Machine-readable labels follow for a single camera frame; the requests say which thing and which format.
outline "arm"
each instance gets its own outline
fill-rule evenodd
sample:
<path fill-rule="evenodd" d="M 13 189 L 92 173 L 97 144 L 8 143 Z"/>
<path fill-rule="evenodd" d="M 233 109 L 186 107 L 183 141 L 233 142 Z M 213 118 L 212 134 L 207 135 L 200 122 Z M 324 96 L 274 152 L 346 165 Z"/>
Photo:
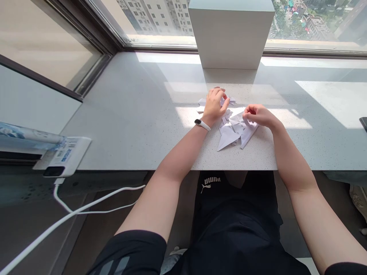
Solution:
<path fill-rule="evenodd" d="M 367 251 L 357 242 L 322 196 L 315 177 L 283 124 L 264 106 L 249 105 L 244 118 L 271 129 L 279 174 L 320 274 L 339 262 L 367 265 Z"/>
<path fill-rule="evenodd" d="M 224 89 L 211 89 L 206 97 L 202 121 L 209 127 L 221 118 L 229 105 Z M 223 107 L 221 98 L 225 99 Z M 162 160 L 145 190 L 116 234 L 127 230 L 147 230 L 168 241 L 182 180 L 198 157 L 208 132 L 195 125 Z"/>

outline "countertop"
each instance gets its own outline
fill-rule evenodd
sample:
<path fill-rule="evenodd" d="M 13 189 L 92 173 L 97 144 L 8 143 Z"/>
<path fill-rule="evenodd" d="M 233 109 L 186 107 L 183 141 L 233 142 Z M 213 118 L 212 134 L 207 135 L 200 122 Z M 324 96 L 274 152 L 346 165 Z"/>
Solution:
<path fill-rule="evenodd" d="M 367 61 L 263 57 L 258 70 L 203 69 L 199 55 L 117 54 L 62 135 L 93 141 L 79 170 L 155 170 L 201 116 L 197 101 L 220 86 L 236 112 L 261 103 L 285 125 L 313 170 L 366 170 Z M 269 129 L 246 147 L 217 152 L 219 122 L 193 170 L 276 170 Z"/>

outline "white cable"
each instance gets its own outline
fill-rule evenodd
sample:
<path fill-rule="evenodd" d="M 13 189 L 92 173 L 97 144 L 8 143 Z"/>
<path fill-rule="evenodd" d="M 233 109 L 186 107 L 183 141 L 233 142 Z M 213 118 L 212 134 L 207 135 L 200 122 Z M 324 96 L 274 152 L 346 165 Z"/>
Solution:
<path fill-rule="evenodd" d="M 57 192 L 58 192 L 58 187 L 60 184 L 62 184 L 64 182 L 64 179 L 65 178 L 57 178 L 54 185 L 55 185 L 55 189 L 54 189 L 54 198 L 55 200 L 69 213 L 72 213 L 73 210 L 71 210 L 68 205 L 63 202 L 60 197 L 58 196 Z M 119 209 L 123 209 L 123 208 L 126 208 L 126 207 L 129 207 L 129 206 L 133 206 L 135 203 L 137 202 L 137 200 L 132 203 L 132 204 L 129 204 L 129 205 L 125 205 L 125 206 L 121 206 L 121 207 L 118 207 L 118 208 L 115 208 L 115 209 L 112 209 L 112 210 L 107 210 L 107 211 L 88 211 L 88 212 L 80 212 L 78 213 L 77 215 L 85 215 L 85 214 L 105 214 L 105 213 L 110 213 L 110 212 L 113 212 L 113 211 L 116 211 L 116 210 L 119 210 Z"/>
<path fill-rule="evenodd" d="M 139 186 L 139 187 L 123 187 L 118 190 L 115 190 L 108 195 L 91 202 L 90 204 L 84 205 L 81 208 L 73 211 L 72 213 L 69 213 L 59 221 L 55 222 L 53 225 L 51 225 L 44 233 L 42 233 L 37 239 L 35 239 L 29 246 L 27 246 L 18 256 L 16 256 L 2 271 L 0 271 L 0 275 L 7 275 L 10 271 L 13 270 L 14 267 L 16 267 L 37 245 L 39 245 L 48 235 L 50 235 L 56 228 L 58 228 L 61 224 L 63 224 L 65 221 L 70 219 L 71 217 L 75 216 L 76 214 L 80 213 L 81 211 L 90 208 L 93 205 L 96 205 L 97 203 L 104 201 L 106 198 L 109 198 L 123 190 L 138 190 L 141 188 L 144 188 L 145 185 Z"/>

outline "hand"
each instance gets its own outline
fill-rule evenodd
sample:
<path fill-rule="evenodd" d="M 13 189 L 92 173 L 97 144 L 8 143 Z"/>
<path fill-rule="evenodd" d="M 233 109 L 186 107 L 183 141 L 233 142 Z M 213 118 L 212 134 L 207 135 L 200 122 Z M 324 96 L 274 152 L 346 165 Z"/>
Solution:
<path fill-rule="evenodd" d="M 250 104 L 246 107 L 243 119 L 256 122 L 273 130 L 277 125 L 282 124 L 268 109 L 261 104 Z"/>
<path fill-rule="evenodd" d="M 212 127 L 227 111 L 229 97 L 226 96 L 225 91 L 225 89 L 215 87 L 214 89 L 210 89 L 206 96 L 205 109 L 201 120 L 209 127 Z M 225 99 L 223 106 L 221 106 L 222 98 Z"/>

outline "wrist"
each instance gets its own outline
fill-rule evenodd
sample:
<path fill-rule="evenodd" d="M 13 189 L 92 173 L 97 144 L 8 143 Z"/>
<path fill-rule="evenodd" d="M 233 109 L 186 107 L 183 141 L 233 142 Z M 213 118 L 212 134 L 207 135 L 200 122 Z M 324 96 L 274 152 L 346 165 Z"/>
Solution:
<path fill-rule="evenodd" d="M 213 120 L 212 118 L 203 115 L 202 118 L 200 119 L 202 122 L 204 122 L 206 125 L 208 125 L 210 128 L 212 128 L 212 126 L 215 123 L 215 120 Z"/>
<path fill-rule="evenodd" d="M 283 123 L 280 121 L 280 120 L 275 120 L 273 121 L 270 126 L 269 126 L 270 130 L 272 132 L 276 132 L 276 131 L 279 131 L 279 130 L 282 130 L 282 129 L 285 129 Z"/>

